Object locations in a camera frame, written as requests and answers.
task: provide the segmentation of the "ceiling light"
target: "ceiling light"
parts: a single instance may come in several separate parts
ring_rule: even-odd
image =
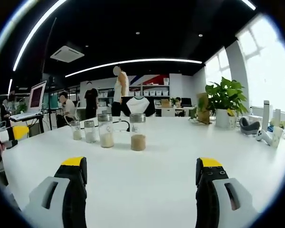
[[[252,10],[255,10],[256,7],[248,0],[241,0],[243,3],[245,3],[246,5],[248,5]]]
[[[0,52],[19,21],[36,5],[37,2],[38,0],[27,0],[24,4],[19,6],[15,13],[9,18],[9,21],[4,25],[4,28],[0,33]]]
[[[8,96],[10,95],[10,88],[11,88],[11,83],[13,82],[13,79],[11,79],[10,81],[9,81],[9,91],[8,91]]]
[[[19,61],[27,47],[27,45],[29,44],[30,40],[33,38],[33,36],[35,35],[35,33],[37,32],[37,30],[40,28],[40,26],[43,24],[43,22],[45,22],[45,20],[59,7],[61,6],[63,3],[65,3],[67,0],[58,0],[41,18],[40,20],[37,22],[37,24],[34,26],[34,28],[31,30],[31,32],[29,33],[28,37],[26,38],[24,44],[22,45],[22,48],[18,54],[18,57],[16,59],[13,71],[15,71],[17,69],[17,66],[19,64]]]
[[[118,64],[123,64],[123,63],[138,63],[138,62],[155,62],[155,61],[170,61],[170,62],[184,62],[184,63],[196,63],[196,64],[202,64],[201,61],[195,61],[195,60],[188,60],[188,59],[177,59],[177,58],[146,58],[146,59],[134,59],[134,60],[127,60],[127,61],[121,61],[121,62],[114,62],[114,63],[108,63],[108,64],[103,64],[99,66],[94,66],[91,68],[87,68],[84,70],[77,71],[75,73],[71,73],[69,75],[66,75],[65,77],[70,77],[72,75],[80,74],[88,70],[94,70],[97,68],[102,68],[102,67],[108,67],[108,66],[113,66],[113,65],[118,65]]]

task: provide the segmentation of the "white powder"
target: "white powder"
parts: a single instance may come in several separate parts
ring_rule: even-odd
[[[73,139],[74,140],[81,140],[81,132],[80,132],[80,130],[73,132]]]
[[[95,132],[87,132],[85,136],[85,141],[87,143],[94,143],[96,141]]]
[[[100,136],[100,145],[104,148],[114,146],[113,133],[108,132]]]

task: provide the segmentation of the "jar lid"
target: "jar lid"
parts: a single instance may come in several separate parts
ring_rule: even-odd
[[[79,120],[72,120],[71,126],[80,126],[80,121]]]
[[[131,123],[144,123],[146,122],[146,114],[130,114]]]
[[[112,121],[112,114],[98,114],[97,119],[100,122],[109,122]]]
[[[95,124],[94,124],[94,121],[93,120],[86,120],[85,121],[85,128],[86,127],[94,127]]]

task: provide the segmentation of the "cardboard box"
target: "cardboard box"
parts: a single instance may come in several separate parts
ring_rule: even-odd
[[[161,100],[161,107],[162,108],[171,108],[170,100],[169,99],[162,99]]]

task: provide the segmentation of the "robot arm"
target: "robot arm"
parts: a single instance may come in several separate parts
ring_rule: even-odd
[[[257,217],[251,194],[215,159],[197,159],[196,186],[197,228],[245,228]]]
[[[86,182],[86,158],[66,160],[30,193],[24,215],[37,228],[86,228]]]

